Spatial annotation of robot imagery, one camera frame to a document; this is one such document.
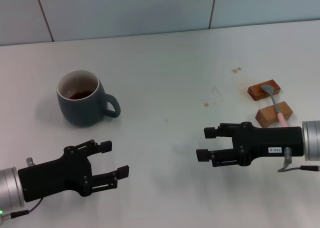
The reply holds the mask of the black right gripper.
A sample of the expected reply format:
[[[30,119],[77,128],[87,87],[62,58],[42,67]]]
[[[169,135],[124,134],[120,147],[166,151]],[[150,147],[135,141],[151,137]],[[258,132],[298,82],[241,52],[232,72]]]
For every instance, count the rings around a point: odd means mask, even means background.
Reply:
[[[283,157],[285,148],[291,149],[293,157],[304,155],[302,128],[274,127],[259,128],[250,122],[220,123],[218,127],[204,128],[206,139],[217,137],[232,138],[232,149],[197,149],[199,162],[212,162],[213,167],[249,166],[261,157]]]

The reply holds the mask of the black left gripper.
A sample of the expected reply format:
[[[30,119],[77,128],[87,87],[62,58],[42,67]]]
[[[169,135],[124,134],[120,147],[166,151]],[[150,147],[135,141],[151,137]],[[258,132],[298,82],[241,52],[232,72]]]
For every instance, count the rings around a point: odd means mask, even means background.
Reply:
[[[101,143],[93,139],[76,146],[68,146],[55,160],[18,170],[24,200],[31,202],[63,191],[75,191],[82,197],[92,193],[116,189],[118,181],[129,176],[129,166],[92,175],[88,156],[112,150],[110,140]]]

